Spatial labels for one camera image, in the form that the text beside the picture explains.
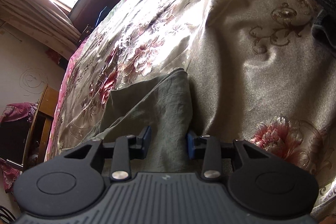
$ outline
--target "beige curtain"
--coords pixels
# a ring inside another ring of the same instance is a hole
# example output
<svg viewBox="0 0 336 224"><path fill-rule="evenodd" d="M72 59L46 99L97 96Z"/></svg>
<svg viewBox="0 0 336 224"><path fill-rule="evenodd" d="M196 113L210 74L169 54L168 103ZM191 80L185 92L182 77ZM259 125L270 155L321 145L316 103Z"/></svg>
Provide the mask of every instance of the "beige curtain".
<svg viewBox="0 0 336 224"><path fill-rule="evenodd" d="M77 49L79 31L50 0L0 0L0 18L68 60Z"/></svg>

